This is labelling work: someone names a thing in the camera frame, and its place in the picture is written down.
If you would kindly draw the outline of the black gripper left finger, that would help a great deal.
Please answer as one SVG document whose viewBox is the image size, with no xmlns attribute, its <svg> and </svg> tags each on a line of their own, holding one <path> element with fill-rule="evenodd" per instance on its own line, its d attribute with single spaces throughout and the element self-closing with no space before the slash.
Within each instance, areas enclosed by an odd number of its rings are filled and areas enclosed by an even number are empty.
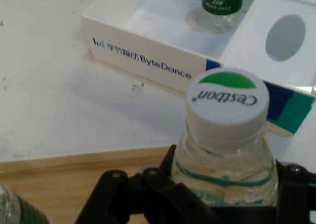
<svg viewBox="0 0 316 224">
<path fill-rule="evenodd" d="M 77 224 L 126 224 L 142 214 L 150 224 L 213 224 L 214 212 L 184 184 L 169 177 L 176 145 L 159 167 L 129 177 L 122 170 L 104 172 L 76 219 Z"/>
</svg>

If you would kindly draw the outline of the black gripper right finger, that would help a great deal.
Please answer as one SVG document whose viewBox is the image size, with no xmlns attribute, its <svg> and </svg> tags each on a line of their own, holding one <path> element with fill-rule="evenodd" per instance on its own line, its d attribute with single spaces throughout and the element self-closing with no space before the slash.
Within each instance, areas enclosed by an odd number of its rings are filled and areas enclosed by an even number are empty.
<svg viewBox="0 0 316 224">
<path fill-rule="evenodd" d="M 295 163 L 276 161 L 278 195 L 276 224 L 313 224 L 316 210 L 316 174 Z"/>
</svg>

